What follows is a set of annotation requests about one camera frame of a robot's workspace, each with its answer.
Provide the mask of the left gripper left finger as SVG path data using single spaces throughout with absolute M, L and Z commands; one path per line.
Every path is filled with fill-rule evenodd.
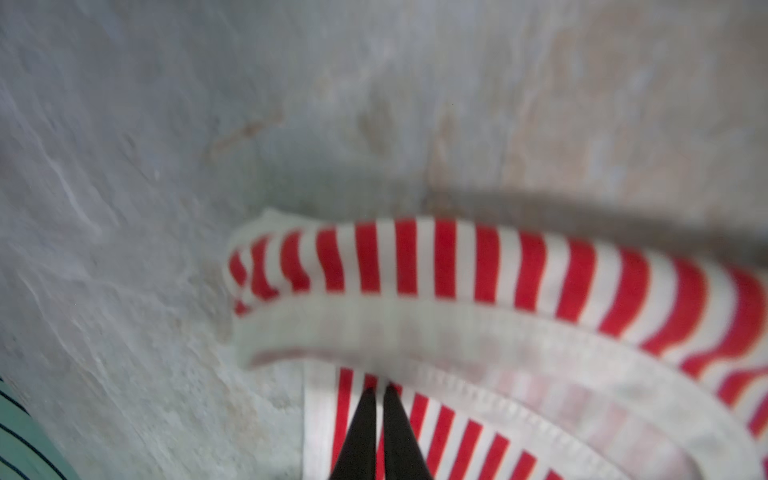
M 366 389 L 358 402 L 330 480 L 376 478 L 376 391 Z

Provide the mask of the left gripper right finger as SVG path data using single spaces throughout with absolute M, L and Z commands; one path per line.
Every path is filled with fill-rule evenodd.
M 387 480 L 432 480 L 397 389 L 389 384 L 383 401 L 384 469 Z

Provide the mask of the red white striped tank top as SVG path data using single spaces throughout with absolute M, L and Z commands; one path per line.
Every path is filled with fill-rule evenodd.
M 393 383 L 436 479 L 763 479 L 767 275 L 430 217 L 268 211 L 223 263 L 244 367 L 305 363 L 301 475 Z

